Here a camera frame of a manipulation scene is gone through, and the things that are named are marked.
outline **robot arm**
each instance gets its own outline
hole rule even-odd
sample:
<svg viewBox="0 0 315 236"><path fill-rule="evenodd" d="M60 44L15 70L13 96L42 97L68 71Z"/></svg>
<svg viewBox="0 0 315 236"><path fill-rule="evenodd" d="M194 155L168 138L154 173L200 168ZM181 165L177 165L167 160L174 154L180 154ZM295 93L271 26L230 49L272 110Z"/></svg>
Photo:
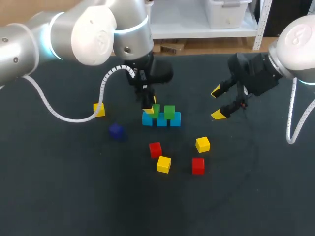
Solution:
<svg viewBox="0 0 315 236"><path fill-rule="evenodd" d="M305 16L288 25L279 39L269 47L269 54L247 59L233 55L228 66L229 80L221 82L212 92L217 98L237 85L237 97L229 105L212 114L214 119L229 118L240 108L248 106L250 94L260 96L278 84L282 77L299 78L307 85L315 85L315 16Z"/></svg>
<svg viewBox="0 0 315 236"><path fill-rule="evenodd" d="M128 81L142 108L150 109L150 84L168 82L173 71L154 59L145 0L83 0L68 12L40 12L25 24L0 28L0 86L50 60L103 64L113 48L135 71Z"/></svg>

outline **cyan cube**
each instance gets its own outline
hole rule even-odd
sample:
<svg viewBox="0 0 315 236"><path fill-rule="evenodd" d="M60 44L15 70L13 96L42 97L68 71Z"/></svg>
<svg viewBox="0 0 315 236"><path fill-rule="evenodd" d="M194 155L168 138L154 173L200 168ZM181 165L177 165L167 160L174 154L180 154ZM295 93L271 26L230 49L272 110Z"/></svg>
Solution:
<svg viewBox="0 0 315 236"><path fill-rule="evenodd" d="M171 119L171 126L179 127L181 126L181 113L175 112L175 118Z"/></svg>
<svg viewBox="0 0 315 236"><path fill-rule="evenodd" d="M145 112L142 113L142 125L153 126L153 119Z"/></svg>
<svg viewBox="0 0 315 236"><path fill-rule="evenodd" d="M157 127L167 127L167 120L164 118L164 112L161 112L158 115Z"/></svg>

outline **dark blue cube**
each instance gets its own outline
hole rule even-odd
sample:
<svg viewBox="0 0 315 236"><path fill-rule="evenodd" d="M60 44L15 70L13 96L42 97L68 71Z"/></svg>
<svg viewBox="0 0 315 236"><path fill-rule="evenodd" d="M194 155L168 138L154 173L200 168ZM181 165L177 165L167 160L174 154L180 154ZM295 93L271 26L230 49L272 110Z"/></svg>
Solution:
<svg viewBox="0 0 315 236"><path fill-rule="evenodd" d="M109 127L109 133L116 140L123 140L126 137L125 129L121 125L118 125L117 123Z"/></svg>

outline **stacked blocks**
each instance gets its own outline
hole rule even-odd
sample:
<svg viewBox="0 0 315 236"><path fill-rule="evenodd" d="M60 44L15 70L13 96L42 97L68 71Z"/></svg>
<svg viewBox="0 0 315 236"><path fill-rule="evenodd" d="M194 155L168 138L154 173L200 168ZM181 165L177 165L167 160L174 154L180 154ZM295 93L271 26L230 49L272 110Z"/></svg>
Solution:
<svg viewBox="0 0 315 236"><path fill-rule="evenodd" d="M116 140L123 140L125 138L124 128L116 123L109 127L109 133Z"/></svg>
<svg viewBox="0 0 315 236"><path fill-rule="evenodd" d="M196 148L199 153L210 151L210 142L207 137L196 139Z"/></svg>
<svg viewBox="0 0 315 236"><path fill-rule="evenodd" d="M157 171L168 174L171 167L171 158L160 156L157 162Z"/></svg>
<svg viewBox="0 0 315 236"><path fill-rule="evenodd" d="M171 126L179 127L181 126L181 113L175 112L175 118L171 119Z"/></svg>
<svg viewBox="0 0 315 236"><path fill-rule="evenodd" d="M192 174L193 175L205 174L205 160L203 158L192 159Z"/></svg>
<svg viewBox="0 0 315 236"><path fill-rule="evenodd" d="M164 113L161 112L157 118L157 127L167 127L167 120L164 118Z"/></svg>
<svg viewBox="0 0 315 236"><path fill-rule="evenodd" d="M153 125L153 119L146 112L142 113L142 125L144 126Z"/></svg>
<svg viewBox="0 0 315 236"><path fill-rule="evenodd" d="M181 126L181 113L175 112L175 106L164 106L164 112L160 112L160 105L154 104L152 110L152 113L142 113L142 125L153 126L153 119L156 119L157 127L167 127L167 120L170 120L171 126Z"/></svg>
<svg viewBox="0 0 315 236"><path fill-rule="evenodd" d="M149 148L152 159L162 156L162 147L160 142L150 143Z"/></svg>
<svg viewBox="0 0 315 236"><path fill-rule="evenodd" d="M98 107L98 103L93 104L93 111L96 112ZM105 116L105 107L104 107L104 103L102 103L101 109L99 111L99 113L96 115L96 117L104 117Z"/></svg>

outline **dark table surface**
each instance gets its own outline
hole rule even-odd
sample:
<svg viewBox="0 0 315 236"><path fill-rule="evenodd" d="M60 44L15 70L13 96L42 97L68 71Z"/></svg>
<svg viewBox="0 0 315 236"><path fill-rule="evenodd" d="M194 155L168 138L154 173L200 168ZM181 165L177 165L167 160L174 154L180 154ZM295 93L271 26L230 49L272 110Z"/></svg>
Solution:
<svg viewBox="0 0 315 236"><path fill-rule="evenodd" d="M144 127L125 74L105 89L105 118L83 124L56 119L34 88L18 79L0 91L1 236L309 236L315 233L314 115L294 145L285 140L291 81L250 99L246 112L214 121L231 101L211 91L229 77L229 55L167 57L174 79L155 86L157 101L175 105L182 127ZM56 61L33 74L52 107L84 118L98 101L104 74L120 64L85 67ZM293 125L313 100L298 84ZM123 125L116 142L108 126ZM208 136L209 153L195 139ZM156 172L148 144L160 141L172 158ZM206 174L191 175L205 158Z"/></svg>

